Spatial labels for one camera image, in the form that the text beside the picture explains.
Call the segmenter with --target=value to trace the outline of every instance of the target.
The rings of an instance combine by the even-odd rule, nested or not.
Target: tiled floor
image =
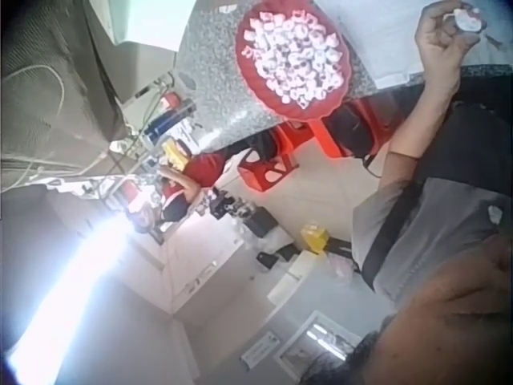
[[[378,175],[385,154],[386,148],[382,148],[370,167]],[[378,179],[360,160],[330,159],[315,139],[294,152],[300,167],[263,193],[251,190],[238,177],[236,165],[241,156],[233,158],[217,187],[264,206],[300,243],[301,228],[311,221],[327,228],[332,236],[349,240],[353,207],[378,188]]]

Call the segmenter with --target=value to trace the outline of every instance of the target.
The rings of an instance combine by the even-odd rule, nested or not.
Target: red tray
[[[290,18],[293,10],[305,10],[314,15],[319,20],[319,23],[326,28],[326,34],[337,34],[338,40],[340,41],[337,50],[343,54],[339,62],[341,74],[344,78],[342,87],[330,92],[324,100],[312,101],[305,110],[301,109],[296,103],[283,104],[281,97],[276,95],[274,91],[269,90],[265,85],[265,79],[258,75],[253,59],[247,59],[241,54],[242,50],[248,45],[248,42],[244,40],[244,31],[252,29],[249,25],[250,18],[260,18],[260,12],[280,13]],[[312,6],[307,0],[274,0],[264,1],[255,5],[246,13],[238,26],[235,50],[240,73],[248,84],[248,87],[268,108],[278,115],[284,116],[286,119],[305,122],[329,116],[335,108],[341,105],[342,99],[349,90],[349,80],[351,78],[349,49],[344,39],[333,26],[331,20],[318,8]]]

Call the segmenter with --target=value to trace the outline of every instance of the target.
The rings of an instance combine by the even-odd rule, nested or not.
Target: red shirt
[[[194,156],[182,172],[199,184],[202,188],[212,187],[224,170],[226,158],[223,152],[212,152]],[[178,183],[171,185],[166,183],[163,186],[164,200],[167,201],[173,194],[183,190],[184,187]]]

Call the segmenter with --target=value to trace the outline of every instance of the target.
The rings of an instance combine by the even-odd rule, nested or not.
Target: counter
[[[176,73],[194,80],[190,96],[196,101],[194,115],[196,139],[203,150],[215,150],[256,132],[281,123],[284,118],[271,112],[246,86],[236,64],[235,38],[239,21],[258,0],[240,4],[232,13],[195,10],[180,52]],[[340,28],[341,2],[317,0],[316,3]],[[349,46],[353,75],[348,99],[374,95],[380,90],[355,51]],[[512,73],[508,65],[479,65],[463,68],[463,76],[496,76]],[[414,75],[406,85],[422,82],[422,74]]]

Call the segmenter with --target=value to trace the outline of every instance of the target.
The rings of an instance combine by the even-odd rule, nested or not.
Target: black strap
[[[362,277],[365,283],[374,290],[374,279],[383,266],[386,256],[392,249],[406,223],[408,216],[418,203],[424,184],[410,182],[403,190],[390,213],[385,219],[378,235],[374,239],[367,257],[363,262]]]

